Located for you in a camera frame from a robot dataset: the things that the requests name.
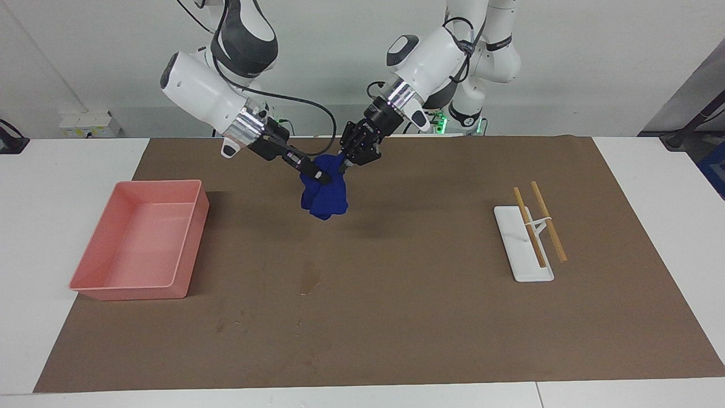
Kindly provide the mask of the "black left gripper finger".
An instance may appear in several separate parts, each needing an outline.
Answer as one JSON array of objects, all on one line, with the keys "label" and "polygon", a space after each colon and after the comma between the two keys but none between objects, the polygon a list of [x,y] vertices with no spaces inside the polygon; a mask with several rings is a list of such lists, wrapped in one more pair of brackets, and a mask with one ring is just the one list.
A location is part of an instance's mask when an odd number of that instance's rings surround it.
[{"label": "black left gripper finger", "polygon": [[360,124],[347,122],[341,136],[341,150],[339,155],[343,159],[339,166],[340,171],[346,171],[347,168],[355,165],[354,158],[359,150],[359,145],[363,141],[363,130]]},{"label": "black left gripper finger", "polygon": [[353,163],[355,165],[362,166],[378,160],[380,157],[379,139],[371,139],[360,143],[359,150],[357,151],[357,155],[355,155]]}]

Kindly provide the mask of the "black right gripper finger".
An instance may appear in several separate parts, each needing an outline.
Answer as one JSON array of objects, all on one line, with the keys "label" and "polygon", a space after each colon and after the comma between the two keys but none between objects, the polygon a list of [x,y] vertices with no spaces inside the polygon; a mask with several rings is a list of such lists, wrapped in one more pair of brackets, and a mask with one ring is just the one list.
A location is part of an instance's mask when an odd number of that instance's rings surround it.
[{"label": "black right gripper finger", "polygon": [[321,184],[328,184],[332,181],[329,174],[324,173],[310,159],[287,159],[287,164],[295,168],[303,176]]},{"label": "black right gripper finger", "polygon": [[321,170],[307,155],[289,149],[287,149],[287,163],[298,171]]}]

